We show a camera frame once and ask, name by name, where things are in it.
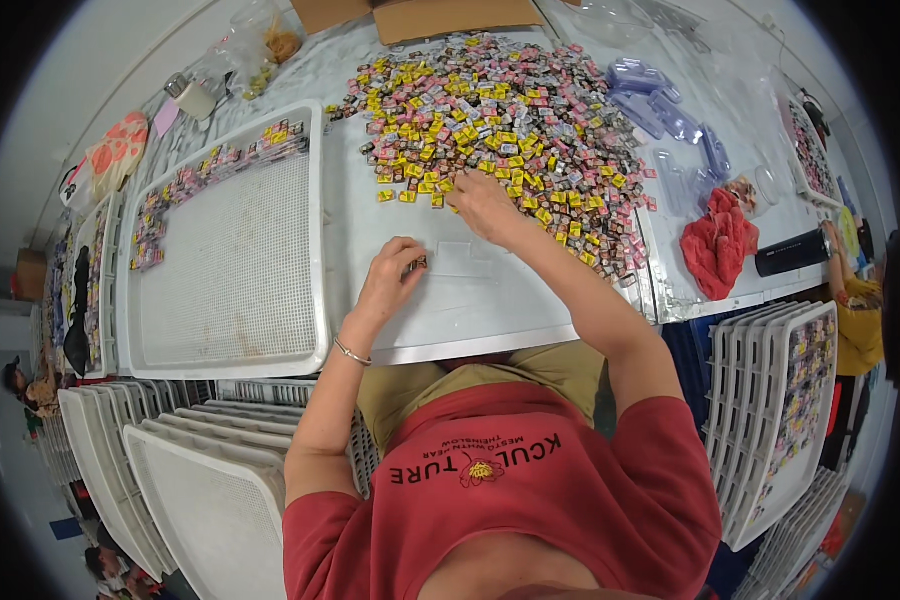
person's left hand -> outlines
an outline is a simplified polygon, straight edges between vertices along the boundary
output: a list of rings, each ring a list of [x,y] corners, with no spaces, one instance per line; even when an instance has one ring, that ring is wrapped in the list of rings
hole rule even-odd
[[[403,272],[412,262],[425,257],[427,250],[411,237],[394,237],[386,242],[370,263],[370,272],[360,290],[357,306],[351,313],[365,328],[379,333],[414,293],[423,268]]]

black thermos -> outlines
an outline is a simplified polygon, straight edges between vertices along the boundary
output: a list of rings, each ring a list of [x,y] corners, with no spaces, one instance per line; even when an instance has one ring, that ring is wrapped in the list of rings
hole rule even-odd
[[[821,227],[789,240],[764,247],[756,253],[756,272],[761,278],[819,265],[832,257],[830,239]]]

red cloth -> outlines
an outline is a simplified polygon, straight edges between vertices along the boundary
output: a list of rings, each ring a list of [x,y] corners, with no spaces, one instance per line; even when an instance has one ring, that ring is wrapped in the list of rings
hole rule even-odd
[[[756,254],[760,229],[723,188],[713,190],[706,206],[709,213],[683,230],[680,249],[699,290],[710,300],[723,300],[744,270],[744,257]]]
[[[371,484],[365,501],[289,505],[288,598],[416,600],[447,553],[496,531],[563,550],[604,588],[689,599],[721,536],[707,453],[672,397],[633,405],[607,441],[541,386],[460,390],[407,419]]]

brown cardboard box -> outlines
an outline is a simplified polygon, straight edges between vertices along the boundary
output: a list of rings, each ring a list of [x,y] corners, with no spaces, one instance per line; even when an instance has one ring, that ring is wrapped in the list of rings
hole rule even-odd
[[[384,44],[451,32],[543,24],[530,0],[290,0],[290,3],[308,34],[373,13],[380,42]]]
[[[47,279],[47,257],[25,247],[17,251],[16,300],[32,303],[43,300],[43,282]]]

silver bracelet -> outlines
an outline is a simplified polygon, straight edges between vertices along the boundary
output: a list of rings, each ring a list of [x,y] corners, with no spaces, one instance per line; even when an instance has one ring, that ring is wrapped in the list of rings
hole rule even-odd
[[[340,352],[342,352],[345,356],[349,356],[353,360],[357,361],[358,363],[360,363],[360,365],[362,365],[364,367],[369,367],[373,364],[372,358],[361,358],[361,357],[357,356],[356,354],[354,354],[353,352],[351,352],[350,348],[346,347],[345,345],[343,345],[340,342],[340,338],[334,336],[333,343],[336,345],[337,348],[339,348]]]

